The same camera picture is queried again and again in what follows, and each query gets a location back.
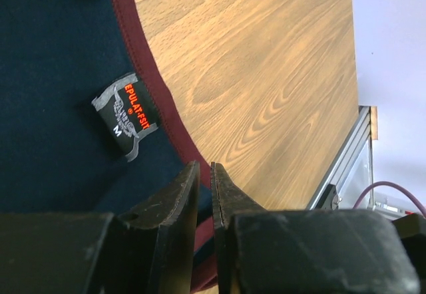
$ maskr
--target maroon trim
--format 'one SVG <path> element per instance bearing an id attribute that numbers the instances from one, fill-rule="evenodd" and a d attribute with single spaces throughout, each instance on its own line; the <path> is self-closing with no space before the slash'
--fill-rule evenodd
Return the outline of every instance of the maroon trim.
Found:
<path id="1" fill-rule="evenodd" d="M 210 188 L 210 166 L 203 159 L 186 131 L 164 83 L 140 25 L 134 0 L 112 0 L 127 50 L 137 73 L 142 77 L 162 120 L 170 142 L 184 163 L 199 161 L 201 181 Z"/>
<path id="2" fill-rule="evenodd" d="M 197 229 L 200 231 L 213 231 L 214 230 L 213 217 L 210 216 L 204 222 L 199 224 Z M 195 238 L 195 243 L 194 243 L 194 251 L 202 247 L 211 238 L 212 238 L 212 235 L 210 234 L 197 235 L 197 237 Z"/>
<path id="3" fill-rule="evenodd" d="M 217 283 L 216 256 L 212 255 L 192 270 L 191 293 L 209 289 Z"/>
<path id="4" fill-rule="evenodd" d="M 174 104 L 173 97 L 158 71 L 148 41 L 140 25 L 134 0 L 112 0 L 112 3 L 136 73 L 142 77 L 158 109 L 162 126 L 168 135 L 168 139 L 184 163 L 193 160 L 199 161 L 201 182 L 210 188 L 210 166 L 203 159 L 186 131 Z M 198 226 L 195 235 L 197 248 L 213 237 L 213 231 L 212 218 L 207 219 Z M 213 256 L 213 258 L 207 259 L 193 271 L 192 290 L 200 290 L 205 288 L 206 285 L 213 286 L 216 283 L 216 275 L 216 261 Z"/>

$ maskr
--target clothing label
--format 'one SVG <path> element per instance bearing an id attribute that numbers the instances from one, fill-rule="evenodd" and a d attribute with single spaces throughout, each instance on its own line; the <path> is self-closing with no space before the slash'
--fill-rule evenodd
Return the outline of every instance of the clothing label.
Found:
<path id="1" fill-rule="evenodd" d="M 92 101 L 130 162 L 138 143 L 160 125 L 156 107 L 143 82 L 133 73 L 114 81 Z"/>

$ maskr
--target wooden table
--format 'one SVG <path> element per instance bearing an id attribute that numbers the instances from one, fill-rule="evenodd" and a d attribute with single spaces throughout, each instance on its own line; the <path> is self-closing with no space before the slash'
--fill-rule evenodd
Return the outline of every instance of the wooden table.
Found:
<path id="1" fill-rule="evenodd" d="M 136 0 L 208 162 L 269 209 L 304 208 L 355 122 L 351 0 Z"/>

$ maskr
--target stitching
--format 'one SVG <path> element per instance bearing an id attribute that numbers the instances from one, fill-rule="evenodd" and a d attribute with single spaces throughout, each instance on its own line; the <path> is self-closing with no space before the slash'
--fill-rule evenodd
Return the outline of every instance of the stitching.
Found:
<path id="1" fill-rule="evenodd" d="M 125 23 L 125 20 L 124 20 L 124 17 L 122 15 L 122 11 L 121 11 L 121 8 L 120 8 L 120 2 L 118 0 L 112 0 L 112 4 L 114 6 L 114 9 L 116 10 L 117 15 L 120 17 L 120 20 L 118 20 L 118 25 L 121 28 L 126 47 L 129 50 L 129 52 L 131 52 L 130 59 L 133 62 L 133 65 L 135 66 L 137 73 L 140 73 L 141 77 L 144 78 L 145 74 L 144 74 L 143 68 L 139 64 L 139 61 L 137 60 L 137 56 L 136 56 L 134 47 L 133 47 L 133 45 L 130 41 L 130 36 L 128 34 L 126 23 Z M 158 102 L 158 100 L 157 100 L 158 97 L 156 96 L 155 92 L 152 92 L 152 89 L 148 84 L 145 84 L 145 85 L 146 85 L 146 89 L 147 89 L 148 93 L 151 95 L 151 98 L 153 99 L 153 101 L 155 103 L 156 108 L 158 109 L 159 115 L 162 119 L 162 124 L 166 129 L 167 136 L 169 137 L 173 147 L 178 151 L 178 154 L 180 155 L 181 158 L 188 160 L 188 156 L 184 153 L 184 151 L 182 151 L 180 149 L 180 147 L 176 146 L 175 136 L 173 135 L 173 133 L 172 133 L 172 131 L 171 131 L 169 125 L 168 125 L 168 122 L 167 122 L 166 118 L 164 117 L 163 111 L 161 111 L 161 109 L 158 108 L 158 105 L 156 104 Z"/>

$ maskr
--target white wall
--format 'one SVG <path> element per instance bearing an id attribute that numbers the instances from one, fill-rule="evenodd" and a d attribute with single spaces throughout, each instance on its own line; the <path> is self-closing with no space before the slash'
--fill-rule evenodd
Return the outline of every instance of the white wall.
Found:
<path id="1" fill-rule="evenodd" d="M 353 16 L 359 103 L 378 106 L 374 180 L 426 204 L 426 0 L 353 0 Z"/>

